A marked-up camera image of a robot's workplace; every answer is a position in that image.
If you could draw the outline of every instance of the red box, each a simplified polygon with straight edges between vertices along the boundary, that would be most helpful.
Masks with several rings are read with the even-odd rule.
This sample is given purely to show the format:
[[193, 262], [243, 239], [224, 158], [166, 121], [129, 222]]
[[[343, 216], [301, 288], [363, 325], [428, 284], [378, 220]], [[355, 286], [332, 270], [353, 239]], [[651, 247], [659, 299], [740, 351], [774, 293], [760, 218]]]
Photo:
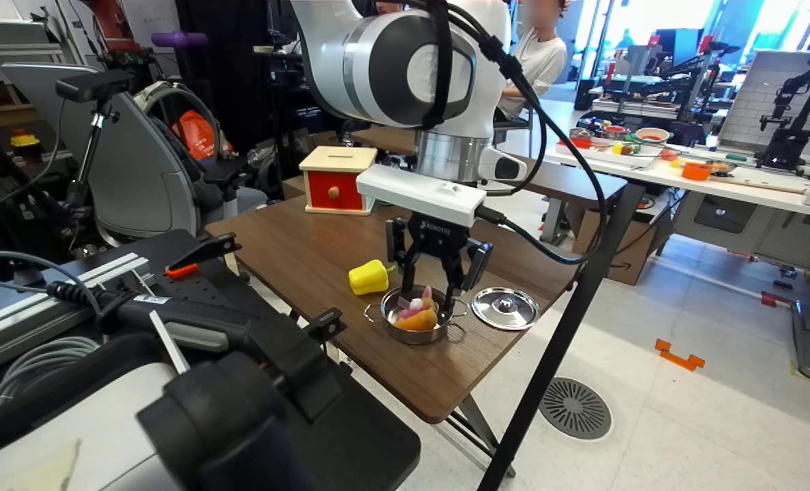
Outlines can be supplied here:
[[308, 211], [365, 216], [373, 201], [357, 194], [355, 177], [376, 158], [376, 146], [318, 145], [301, 160]]

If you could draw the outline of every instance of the floor drain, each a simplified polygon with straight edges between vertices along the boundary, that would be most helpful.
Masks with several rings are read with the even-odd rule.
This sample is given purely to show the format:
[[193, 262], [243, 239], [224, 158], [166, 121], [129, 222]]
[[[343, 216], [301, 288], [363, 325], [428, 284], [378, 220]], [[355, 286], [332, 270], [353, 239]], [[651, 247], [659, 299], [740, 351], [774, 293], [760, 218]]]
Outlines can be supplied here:
[[612, 408], [582, 382], [553, 379], [539, 400], [543, 416], [576, 439], [601, 439], [612, 430]]

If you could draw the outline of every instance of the wooden table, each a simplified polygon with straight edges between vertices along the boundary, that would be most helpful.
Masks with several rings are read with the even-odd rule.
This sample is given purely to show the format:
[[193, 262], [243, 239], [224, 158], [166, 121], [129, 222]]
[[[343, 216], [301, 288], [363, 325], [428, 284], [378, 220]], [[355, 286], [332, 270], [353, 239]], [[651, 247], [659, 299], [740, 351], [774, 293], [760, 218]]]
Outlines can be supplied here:
[[[468, 400], [475, 385], [513, 349], [524, 333], [485, 326], [473, 316], [466, 293], [455, 308], [463, 326], [460, 341], [407, 346], [384, 333], [376, 306], [378, 293], [355, 297], [346, 273], [368, 259], [384, 259], [384, 218], [400, 210], [370, 216], [314, 216], [302, 198], [269, 205], [231, 220], [211, 222], [212, 233], [235, 232], [237, 259], [265, 281], [294, 310], [314, 318], [325, 308], [342, 308], [346, 329], [336, 342], [391, 392], [396, 392], [426, 422], [441, 422]], [[546, 310], [573, 281], [576, 267], [538, 252], [528, 241], [504, 228], [477, 222], [477, 239], [494, 241], [482, 286], [519, 286]], [[417, 262], [417, 281], [444, 286], [436, 259]]]

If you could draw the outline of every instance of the silver plate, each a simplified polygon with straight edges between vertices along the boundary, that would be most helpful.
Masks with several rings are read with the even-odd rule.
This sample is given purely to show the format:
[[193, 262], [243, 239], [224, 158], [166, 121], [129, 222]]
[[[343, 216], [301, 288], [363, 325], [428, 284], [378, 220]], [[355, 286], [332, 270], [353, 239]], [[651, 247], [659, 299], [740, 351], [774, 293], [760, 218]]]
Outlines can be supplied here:
[[468, 308], [496, 329], [527, 329], [538, 318], [538, 303], [519, 288], [479, 288]]

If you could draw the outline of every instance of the machine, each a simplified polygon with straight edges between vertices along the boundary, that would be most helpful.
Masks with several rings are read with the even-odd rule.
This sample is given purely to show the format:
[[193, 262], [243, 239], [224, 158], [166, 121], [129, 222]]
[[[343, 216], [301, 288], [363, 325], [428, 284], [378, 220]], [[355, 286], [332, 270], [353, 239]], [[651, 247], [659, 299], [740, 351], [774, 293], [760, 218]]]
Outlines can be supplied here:
[[[800, 109], [800, 115], [790, 119], [788, 117], [788, 102], [797, 96], [801, 96], [801, 89], [807, 91], [807, 101]], [[810, 141], [810, 130], [805, 127], [807, 117], [810, 117], [810, 68], [805, 72], [800, 72], [800, 76], [785, 78], [778, 97], [774, 97], [773, 115], [760, 117], [760, 130], [770, 121], [778, 121], [778, 130], [773, 132], [767, 149], [759, 151], [759, 164], [797, 169], [801, 164], [801, 151], [805, 151], [805, 146]]]
[[415, 259], [430, 252], [444, 263], [453, 312], [459, 288], [477, 284], [492, 244], [468, 239], [475, 211], [485, 198], [477, 179], [494, 179], [500, 164], [513, 179], [527, 164], [492, 146], [494, 109], [504, 76], [482, 53], [485, 38], [509, 38], [507, 7], [496, 0], [455, 0], [466, 23], [444, 3], [426, 3], [384, 15], [359, 15], [350, 0], [291, 0], [310, 89], [343, 119], [391, 127], [423, 127], [415, 171], [370, 165], [357, 177], [365, 195], [411, 210], [411, 244], [403, 251], [403, 222], [391, 228], [391, 259], [400, 263], [403, 288], [415, 284]]

